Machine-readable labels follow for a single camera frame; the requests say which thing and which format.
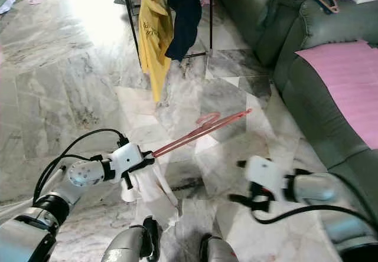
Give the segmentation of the dark navy garment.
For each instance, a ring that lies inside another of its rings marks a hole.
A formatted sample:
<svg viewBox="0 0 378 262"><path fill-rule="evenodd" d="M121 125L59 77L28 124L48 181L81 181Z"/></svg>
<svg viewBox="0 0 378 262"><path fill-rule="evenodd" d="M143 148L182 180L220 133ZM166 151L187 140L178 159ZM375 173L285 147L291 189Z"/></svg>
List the dark navy garment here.
<svg viewBox="0 0 378 262"><path fill-rule="evenodd" d="M165 56L181 61L197 39L202 6L200 0L167 0L167 2L175 11L175 19L173 39Z"/></svg>

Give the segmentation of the white paper sheet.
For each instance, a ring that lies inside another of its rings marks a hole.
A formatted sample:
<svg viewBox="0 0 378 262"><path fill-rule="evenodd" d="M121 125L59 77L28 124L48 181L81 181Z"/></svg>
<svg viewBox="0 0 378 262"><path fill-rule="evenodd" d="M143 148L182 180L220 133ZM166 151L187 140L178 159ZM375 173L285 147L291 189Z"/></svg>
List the white paper sheet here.
<svg viewBox="0 0 378 262"><path fill-rule="evenodd" d="M5 0L0 6L0 15L8 13L12 9L16 0Z"/></svg>

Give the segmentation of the white garment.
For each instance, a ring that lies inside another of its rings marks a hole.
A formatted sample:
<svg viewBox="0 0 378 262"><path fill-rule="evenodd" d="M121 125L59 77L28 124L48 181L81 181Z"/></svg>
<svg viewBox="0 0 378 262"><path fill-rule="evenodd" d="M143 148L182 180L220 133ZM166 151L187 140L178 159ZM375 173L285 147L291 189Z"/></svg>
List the white garment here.
<svg viewBox="0 0 378 262"><path fill-rule="evenodd" d="M179 219L179 203L164 175L159 164L130 173L134 187L127 190L123 179L120 197L125 202L136 202L140 198L153 219L161 225L173 226Z"/></svg>

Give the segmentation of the grey green leather sofa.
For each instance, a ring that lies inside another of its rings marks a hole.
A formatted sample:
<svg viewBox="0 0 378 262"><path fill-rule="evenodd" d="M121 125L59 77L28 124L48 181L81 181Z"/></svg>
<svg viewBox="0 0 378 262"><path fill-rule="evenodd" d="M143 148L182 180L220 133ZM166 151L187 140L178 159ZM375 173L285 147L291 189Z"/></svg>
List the grey green leather sofa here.
<svg viewBox="0 0 378 262"><path fill-rule="evenodd" d="M299 56L341 42L367 41L378 49L378 0L340 1L337 14L325 13L315 0L215 1L258 60L272 68L276 91L319 160L357 190L378 221L378 147L357 135L316 70Z"/></svg>

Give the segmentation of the pink mat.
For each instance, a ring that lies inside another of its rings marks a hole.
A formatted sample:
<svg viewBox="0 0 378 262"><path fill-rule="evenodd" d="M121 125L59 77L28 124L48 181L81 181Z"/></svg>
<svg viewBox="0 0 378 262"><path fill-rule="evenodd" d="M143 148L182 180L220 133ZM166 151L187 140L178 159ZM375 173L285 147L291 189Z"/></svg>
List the pink mat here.
<svg viewBox="0 0 378 262"><path fill-rule="evenodd" d="M378 47L358 40L295 53L318 73L357 135L378 149Z"/></svg>

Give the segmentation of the black clothes rack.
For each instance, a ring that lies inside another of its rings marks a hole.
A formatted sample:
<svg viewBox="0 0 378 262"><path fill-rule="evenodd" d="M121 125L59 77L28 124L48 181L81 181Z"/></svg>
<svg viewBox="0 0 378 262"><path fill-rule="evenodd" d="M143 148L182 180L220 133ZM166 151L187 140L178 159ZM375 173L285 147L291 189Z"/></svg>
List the black clothes rack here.
<svg viewBox="0 0 378 262"><path fill-rule="evenodd" d="M138 19L141 0L115 0L114 3L125 6L127 14L126 20L130 28L134 49L136 54L139 54ZM217 9L215 3L216 0L200 0L200 5L203 6L203 10L198 30L205 30L206 32L202 35L197 35L196 44L187 51L181 63L187 70L189 66L192 66L192 69L196 71L197 75L206 73L208 62L214 52L215 10Z"/></svg>

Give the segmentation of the red plastic clothes hanger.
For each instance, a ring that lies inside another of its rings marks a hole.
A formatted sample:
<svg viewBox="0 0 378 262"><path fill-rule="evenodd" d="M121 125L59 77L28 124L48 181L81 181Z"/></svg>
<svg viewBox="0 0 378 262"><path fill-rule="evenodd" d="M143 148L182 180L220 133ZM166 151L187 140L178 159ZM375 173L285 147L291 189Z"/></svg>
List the red plastic clothes hanger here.
<svg viewBox="0 0 378 262"><path fill-rule="evenodd" d="M188 133L187 135L184 135L184 137L181 137L178 140L175 140L172 143L169 143L161 147L160 149L157 149L153 152L153 157L157 159L161 156L164 156L168 152L172 152L173 150L178 149L178 147L198 140L208 133L215 132L222 127L239 121L244 116L251 113L251 111L253 111L253 109L249 108L241 111L240 113L230 114L229 116L224 118L221 118L221 114L219 112L205 114L204 116L201 116L199 119L197 119L196 123L198 124L198 127L196 129L192 130L192 132Z"/></svg>

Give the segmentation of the yellow shirt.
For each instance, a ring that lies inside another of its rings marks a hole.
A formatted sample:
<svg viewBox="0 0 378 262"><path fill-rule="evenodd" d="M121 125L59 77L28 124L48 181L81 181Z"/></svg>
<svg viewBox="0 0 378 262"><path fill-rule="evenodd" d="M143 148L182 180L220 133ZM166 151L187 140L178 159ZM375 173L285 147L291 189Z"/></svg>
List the yellow shirt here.
<svg viewBox="0 0 378 262"><path fill-rule="evenodd" d="M158 102L171 65L171 59L165 54L174 35L167 0L141 0L138 27L141 70L149 76L153 100Z"/></svg>

